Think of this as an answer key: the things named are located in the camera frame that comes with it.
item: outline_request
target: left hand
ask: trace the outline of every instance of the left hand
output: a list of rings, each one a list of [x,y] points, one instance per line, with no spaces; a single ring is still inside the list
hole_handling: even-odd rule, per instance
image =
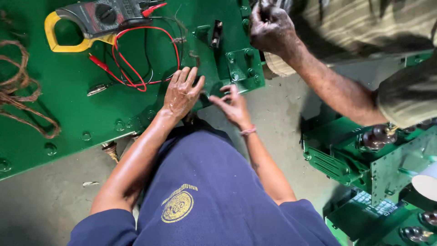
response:
[[[200,77],[196,86],[193,82],[197,76],[197,67],[176,71],[165,94],[164,106],[161,110],[170,114],[176,121],[181,120],[193,108],[205,84],[205,76]]]

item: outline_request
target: red alligator clip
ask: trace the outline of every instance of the red alligator clip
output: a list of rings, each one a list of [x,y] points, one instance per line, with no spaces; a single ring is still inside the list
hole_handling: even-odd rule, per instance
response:
[[[144,10],[144,11],[142,12],[142,15],[143,15],[144,17],[147,18],[147,17],[149,17],[149,15],[150,15],[153,11],[155,11],[155,9],[160,8],[160,7],[162,7],[162,6],[166,5],[166,4],[167,4],[167,3],[164,3],[164,4],[158,4],[158,5],[155,5],[155,6],[151,6],[150,8]]]

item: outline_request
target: sleeve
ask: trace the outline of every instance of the sleeve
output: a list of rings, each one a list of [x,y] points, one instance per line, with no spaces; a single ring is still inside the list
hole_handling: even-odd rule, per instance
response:
[[[379,86],[377,105],[393,124],[407,128],[437,117],[437,53],[406,67]]]
[[[279,205],[279,208],[290,221],[300,224],[324,245],[340,245],[310,201],[302,199],[295,202],[284,202]]]
[[[67,246],[126,246],[137,237],[135,219],[129,211],[110,209],[93,214],[71,231]]]

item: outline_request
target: yellow clamp jaw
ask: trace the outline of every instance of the yellow clamp jaw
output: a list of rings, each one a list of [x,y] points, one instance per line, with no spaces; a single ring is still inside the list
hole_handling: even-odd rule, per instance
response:
[[[82,52],[90,48],[94,41],[100,40],[105,43],[114,45],[115,33],[111,33],[105,36],[101,36],[93,39],[84,38],[83,41],[76,46],[62,46],[58,44],[55,35],[55,25],[61,18],[57,15],[56,12],[52,12],[45,18],[44,29],[45,35],[47,36],[47,41],[49,42],[50,49],[53,52]]]

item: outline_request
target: white object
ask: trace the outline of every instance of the white object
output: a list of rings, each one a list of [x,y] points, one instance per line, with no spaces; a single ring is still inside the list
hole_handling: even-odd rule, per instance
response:
[[[411,183],[424,197],[437,201],[437,162],[414,176]]]

